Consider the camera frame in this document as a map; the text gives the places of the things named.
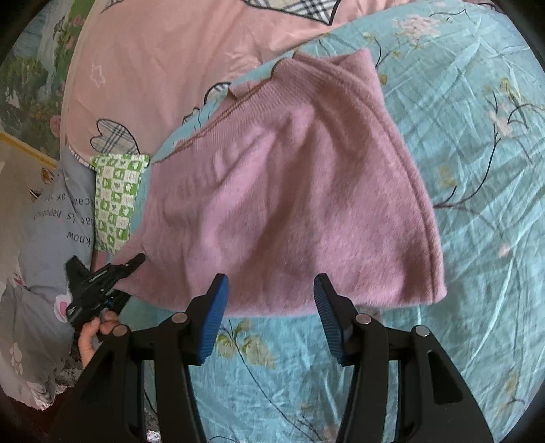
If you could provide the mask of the person's left hand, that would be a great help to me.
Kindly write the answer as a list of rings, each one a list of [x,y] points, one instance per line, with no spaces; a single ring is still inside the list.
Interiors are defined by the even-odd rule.
[[[119,324],[117,313],[105,311],[101,316],[86,323],[79,334],[78,348],[83,368],[91,362],[95,354],[93,340],[98,333],[108,335]]]

